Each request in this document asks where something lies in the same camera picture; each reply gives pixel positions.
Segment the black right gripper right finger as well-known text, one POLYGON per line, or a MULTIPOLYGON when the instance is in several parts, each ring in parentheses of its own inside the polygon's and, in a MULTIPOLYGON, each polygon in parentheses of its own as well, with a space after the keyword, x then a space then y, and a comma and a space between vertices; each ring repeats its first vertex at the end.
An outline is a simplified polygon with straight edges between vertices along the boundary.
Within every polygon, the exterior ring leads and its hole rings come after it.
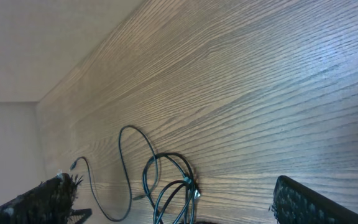
POLYGON ((358 224, 358 214, 281 175, 270 206, 278 223, 358 224))

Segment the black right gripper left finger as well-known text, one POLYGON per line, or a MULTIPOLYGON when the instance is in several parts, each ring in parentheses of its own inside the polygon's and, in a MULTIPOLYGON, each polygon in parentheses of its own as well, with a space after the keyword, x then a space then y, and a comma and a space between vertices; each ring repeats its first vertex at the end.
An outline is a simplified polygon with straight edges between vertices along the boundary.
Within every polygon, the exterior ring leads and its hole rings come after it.
POLYGON ((73 208, 82 181, 77 175, 57 174, 0 205, 0 224, 84 223, 92 215, 92 209, 73 208))

